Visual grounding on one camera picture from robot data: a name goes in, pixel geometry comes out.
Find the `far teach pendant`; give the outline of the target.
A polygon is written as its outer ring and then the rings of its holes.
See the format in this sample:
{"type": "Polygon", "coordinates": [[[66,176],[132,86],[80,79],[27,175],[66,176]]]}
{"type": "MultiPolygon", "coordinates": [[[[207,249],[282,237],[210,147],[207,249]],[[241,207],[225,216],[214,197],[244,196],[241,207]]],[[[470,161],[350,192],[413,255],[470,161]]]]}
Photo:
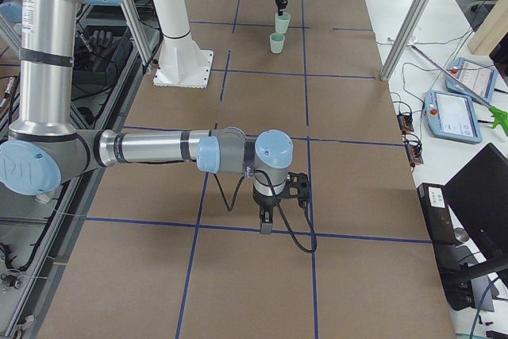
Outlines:
{"type": "Polygon", "coordinates": [[[450,72],[486,101],[491,101],[498,76],[496,69],[458,57],[454,60],[450,72]]]}

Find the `orange circuit board far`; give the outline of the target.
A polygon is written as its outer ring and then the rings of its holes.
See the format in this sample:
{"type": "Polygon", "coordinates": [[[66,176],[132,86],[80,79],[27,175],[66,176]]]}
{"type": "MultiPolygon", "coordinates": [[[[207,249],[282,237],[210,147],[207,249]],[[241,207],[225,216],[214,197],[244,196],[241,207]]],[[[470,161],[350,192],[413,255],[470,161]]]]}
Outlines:
{"type": "Polygon", "coordinates": [[[413,117],[412,114],[397,114],[397,121],[402,135],[413,133],[413,117]]]}

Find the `teach pendant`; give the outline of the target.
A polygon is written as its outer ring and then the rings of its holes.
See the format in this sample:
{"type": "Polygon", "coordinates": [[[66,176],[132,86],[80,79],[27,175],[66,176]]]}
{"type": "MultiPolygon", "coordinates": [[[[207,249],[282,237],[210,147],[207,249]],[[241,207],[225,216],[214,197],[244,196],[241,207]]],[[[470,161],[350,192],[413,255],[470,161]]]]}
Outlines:
{"type": "Polygon", "coordinates": [[[491,101],[498,76],[496,69],[458,57],[454,60],[450,72],[486,101],[491,101]]]}
{"type": "Polygon", "coordinates": [[[431,90],[425,95],[424,107],[428,127],[435,137],[469,144],[482,142],[469,96],[431,90]]]}

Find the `orange circuit board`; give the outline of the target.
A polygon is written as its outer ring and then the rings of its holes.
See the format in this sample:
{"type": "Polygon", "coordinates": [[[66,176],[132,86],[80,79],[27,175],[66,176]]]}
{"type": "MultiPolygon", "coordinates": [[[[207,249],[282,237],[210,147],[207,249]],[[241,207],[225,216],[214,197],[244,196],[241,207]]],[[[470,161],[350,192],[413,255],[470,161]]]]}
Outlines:
{"type": "Polygon", "coordinates": [[[405,141],[405,149],[409,164],[412,168],[424,164],[422,158],[422,146],[420,141],[405,141]]]}
{"type": "Polygon", "coordinates": [[[397,121],[402,135],[413,133],[413,117],[412,114],[397,114],[397,121]]]}

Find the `black computer box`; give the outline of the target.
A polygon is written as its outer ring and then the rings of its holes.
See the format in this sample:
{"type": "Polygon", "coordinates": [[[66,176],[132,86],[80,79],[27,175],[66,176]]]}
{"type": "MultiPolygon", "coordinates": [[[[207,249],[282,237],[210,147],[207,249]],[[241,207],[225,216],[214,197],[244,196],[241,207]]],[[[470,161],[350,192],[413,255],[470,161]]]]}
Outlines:
{"type": "Polygon", "coordinates": [[[458,245],[452,219],[445,199],[443,186],[435,183],[421,183],[418,197],[429,237],[433,243],[458,245]]]}

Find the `aluminium frame post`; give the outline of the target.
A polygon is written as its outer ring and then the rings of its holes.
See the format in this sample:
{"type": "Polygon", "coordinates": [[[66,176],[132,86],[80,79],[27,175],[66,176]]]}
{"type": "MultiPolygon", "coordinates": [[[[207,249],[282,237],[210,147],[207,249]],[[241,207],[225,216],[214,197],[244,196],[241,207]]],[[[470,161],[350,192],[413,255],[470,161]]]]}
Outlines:
{"type": "Polygon", "coordinates": [[[395,67],[402,57],[403,50],[407,46],[413,31],[415,30],[429,0],[413,0],[406,14],[398,35],[392,45],[391,50],[385,60],[383,69],[380,72],[380,79],[388,81],[392,76],[395,67]]]}

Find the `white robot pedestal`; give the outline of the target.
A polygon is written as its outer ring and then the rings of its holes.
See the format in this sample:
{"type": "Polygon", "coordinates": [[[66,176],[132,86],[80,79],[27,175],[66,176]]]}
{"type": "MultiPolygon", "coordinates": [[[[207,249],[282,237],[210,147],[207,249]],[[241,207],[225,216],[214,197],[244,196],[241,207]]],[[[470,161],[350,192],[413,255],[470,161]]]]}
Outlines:
{"type": "Polygon", "coordinates": [[[207,87],[214,53],[201,50],[191,35],[184,0],[153,0],[163,42],[154,84],[160,87],[207,87]]]}

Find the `near teach pendant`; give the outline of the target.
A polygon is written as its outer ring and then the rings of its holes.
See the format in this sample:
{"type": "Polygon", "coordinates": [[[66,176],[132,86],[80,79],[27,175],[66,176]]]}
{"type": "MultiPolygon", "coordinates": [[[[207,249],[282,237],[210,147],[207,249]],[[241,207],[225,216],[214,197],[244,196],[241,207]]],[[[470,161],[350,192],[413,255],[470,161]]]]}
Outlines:
{"type": "Polygon", "coordinates": [[[425,95],[424,107],[428,127],[435,137],[469,144],[482,142],[469,96],[431,90],[425,95]]]}

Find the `green handled grabber tool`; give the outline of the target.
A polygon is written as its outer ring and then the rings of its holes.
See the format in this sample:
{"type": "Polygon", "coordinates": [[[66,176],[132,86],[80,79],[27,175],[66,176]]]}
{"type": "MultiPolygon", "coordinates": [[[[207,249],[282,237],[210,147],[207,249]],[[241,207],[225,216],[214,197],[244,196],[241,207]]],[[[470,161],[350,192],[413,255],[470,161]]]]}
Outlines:
{"type": "Polygon", "coordinates": [[[502,127],[502,130],[504,131],[505,135],[508,135],[508,125],[507,125],[507,112],[500,110],[499,108],[491,105],[488,101],[486,101],[481,95],[477,94],[470,88],[468,88],[464,83],[462,83],[456,76],[454,76],[450,71],[448,71],[446,68],[442,67],[439,63],[437,63],[435,60],[433,60],[431,57],[426,55],[421,49],[416,47],[414,44],[409,44],[409,47],[411,47],[415,52],[420,54],[422,57],[424,57],[427,61],[429,61],[434,67],[439,69],[441,72],[443,72],[448,78],[450,78],[461,90],[465,91],[467,94],[469,94],[474,100],[476,100],[479,104],[485,106],[492,114],[492,117],[494,118],[493,122],[493,129],[496,128],[498,125],[502,127]]]}

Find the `orange circuit board near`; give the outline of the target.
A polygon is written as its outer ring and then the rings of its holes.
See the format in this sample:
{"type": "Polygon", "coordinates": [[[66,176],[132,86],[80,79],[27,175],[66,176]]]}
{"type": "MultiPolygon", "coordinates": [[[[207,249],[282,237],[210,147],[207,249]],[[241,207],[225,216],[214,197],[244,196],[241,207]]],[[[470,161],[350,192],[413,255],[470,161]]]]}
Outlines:
{"type": "Polygon", "coordinates": [[[405,149],[409,164],[412,168],[424,164],[422,158],[422,146],[420,141],[405,141],[405,149]]]}

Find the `black monitor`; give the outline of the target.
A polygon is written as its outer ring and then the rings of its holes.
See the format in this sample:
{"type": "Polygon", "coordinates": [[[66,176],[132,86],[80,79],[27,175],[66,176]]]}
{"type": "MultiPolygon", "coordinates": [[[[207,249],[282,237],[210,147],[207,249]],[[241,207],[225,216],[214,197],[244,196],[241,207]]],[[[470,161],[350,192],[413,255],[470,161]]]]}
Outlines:
{"type": "Polygon", "coordinates": [[[445,297],[454,310],[477,307],[475,279],[495,273],[507,282],[507,158],[486,144],[444,185],[444,198],[485,257],[473,264],[470,256],[460,260],[457,246],[434,244],[445,297]]]}

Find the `green cup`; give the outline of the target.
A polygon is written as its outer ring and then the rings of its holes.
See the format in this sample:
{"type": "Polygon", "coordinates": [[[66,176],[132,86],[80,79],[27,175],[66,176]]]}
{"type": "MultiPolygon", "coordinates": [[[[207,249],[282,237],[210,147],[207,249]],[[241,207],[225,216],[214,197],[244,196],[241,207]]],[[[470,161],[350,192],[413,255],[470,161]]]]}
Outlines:
{"type": "Polygon", "coordinates": [[[275,32],[286,34],[291,23],[291,15],[288,12],[275,14],[275,32]]]}
{"type": "Polygon", "coordinates": [[[282,33],[272,33],[269,36],[270,50],[273,54],[280,54],[283,51],[285,35],[282,33]]]}

